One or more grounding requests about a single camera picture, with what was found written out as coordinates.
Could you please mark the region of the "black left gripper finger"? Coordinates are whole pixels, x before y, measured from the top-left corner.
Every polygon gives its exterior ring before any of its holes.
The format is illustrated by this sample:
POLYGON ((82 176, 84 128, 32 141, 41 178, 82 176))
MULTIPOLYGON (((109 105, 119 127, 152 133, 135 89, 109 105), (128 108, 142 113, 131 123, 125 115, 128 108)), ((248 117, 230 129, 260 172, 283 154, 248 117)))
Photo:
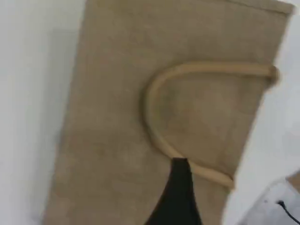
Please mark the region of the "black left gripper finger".
POLYGON ((191 168, 185 158, 172 158, 164 191, 147 225, 201 225, 191 168))

